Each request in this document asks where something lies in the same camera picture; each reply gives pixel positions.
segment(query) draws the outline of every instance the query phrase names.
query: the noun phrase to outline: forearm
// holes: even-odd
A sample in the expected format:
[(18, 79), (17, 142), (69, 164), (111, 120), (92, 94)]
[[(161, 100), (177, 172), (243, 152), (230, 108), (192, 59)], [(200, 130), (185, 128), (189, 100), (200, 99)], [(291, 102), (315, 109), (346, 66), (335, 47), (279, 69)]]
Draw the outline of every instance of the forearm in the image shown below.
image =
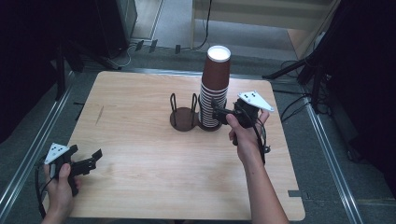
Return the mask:
[(289, 223), (260, 156), (244, 163), (252, 223)]
[(62, 224), (65, 222), (65, 218), (55, 216), (53, 214), (47, 214), (46, 217), (43, 219), (41, 224)]

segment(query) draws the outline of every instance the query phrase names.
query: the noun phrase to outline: brown paper cup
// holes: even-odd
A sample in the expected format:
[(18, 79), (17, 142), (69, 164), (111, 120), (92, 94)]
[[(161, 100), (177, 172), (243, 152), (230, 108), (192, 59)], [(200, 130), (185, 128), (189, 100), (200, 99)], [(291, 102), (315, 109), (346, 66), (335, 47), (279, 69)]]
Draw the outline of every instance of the brown paper cup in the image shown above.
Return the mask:
[(207, 51), (202, 83), (211, 91), (221, 91), (230, 82), (231, 52), (223, 46), (213, 46)]

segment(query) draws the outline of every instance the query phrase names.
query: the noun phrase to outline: hand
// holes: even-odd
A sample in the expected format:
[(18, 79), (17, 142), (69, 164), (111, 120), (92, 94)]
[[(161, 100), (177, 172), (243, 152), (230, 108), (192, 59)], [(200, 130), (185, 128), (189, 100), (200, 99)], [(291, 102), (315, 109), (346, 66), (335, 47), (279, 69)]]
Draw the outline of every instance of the hand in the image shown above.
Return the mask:
[[(267, 121), (269, 116), (270, 114), (268, 111), (262, 110), (262, 113), (259, 116), (260, 121), (256, 122), (256, 128), (259, 131), (259, 134), (261, 134), (262, 132), (262, 124), (264, 124), (265, 121)], [(248, 128), (248, 129), (243, 128), (239, 124), (238, 119), (232, 114), (228, 114), (226, 116), (226, 119), (230, 124), (230, 126), (232, 127), (229, 133), (230, 140), (233, 141), (235, 136), (237, 136), (238, 139), (237, 151), (241, 162), (246, 164), (246, 162), (249, 162), (256, 158), (260, 158), (261, 154), (257, 142), (258, 139), (253, 128)]]
[[(49, 209), (42, 223), (63, 223), (70, 215), (74, 207), (72, 190), (67, 178), (70, 175), (70, 164), (65, 163), (59, 172), (58, 180), (50, 181), (50, 166), (44, 165), (46, 175), (47, 190), (49, 192)], [(76, 185), (79, 189), (81, 182), (76, 179)]]

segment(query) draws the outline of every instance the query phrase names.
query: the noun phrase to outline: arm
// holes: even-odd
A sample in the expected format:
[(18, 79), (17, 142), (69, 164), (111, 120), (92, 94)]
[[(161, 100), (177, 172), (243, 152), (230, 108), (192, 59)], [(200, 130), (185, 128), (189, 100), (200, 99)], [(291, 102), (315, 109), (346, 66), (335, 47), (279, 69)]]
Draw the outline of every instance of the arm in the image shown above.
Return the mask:
[(49, 209), (42, 223), (64, 223), (74, 207), (72, 190), (67, 181), (70, 175), (70, 164), (65, 163), (59, 172), (59, 179), (50, 181), (50, 167), (44, 165), (46, 174), (47, 190), (49, 192)]
[[(259, 119), (264, 123), (268, 117), (268, 111), (262, 111)], [(232, 114), (226, 119), (232, 127), (230, 140), (238, 138), (237, 152), (247, 177), (252, 223), (289, 223), (262, 163), (256, 134), (251, 128), (240, 126)]]

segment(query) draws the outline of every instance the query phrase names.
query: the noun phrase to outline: wooden tabletop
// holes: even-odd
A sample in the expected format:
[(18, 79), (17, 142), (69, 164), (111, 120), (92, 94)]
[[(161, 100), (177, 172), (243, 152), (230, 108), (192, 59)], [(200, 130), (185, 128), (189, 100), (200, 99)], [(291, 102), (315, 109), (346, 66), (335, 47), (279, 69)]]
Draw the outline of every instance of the wooden tabletop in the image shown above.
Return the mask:
[[(175, 130), (170, 95), (191, 107), (201, 77), (102, 72), (98, 75), (69, 146), (75, 161), (101, 148), (103, 158), (76, 197), (72, 217), (250, 219), (248, 189), (230, 126), (215, 132)], [(230, 79), (228, 106), (240, 91), (256, 90), (276, 111), (265, 124), (266, 169), (290, 220), (302, 220), (298, 190), (271, 84)]]

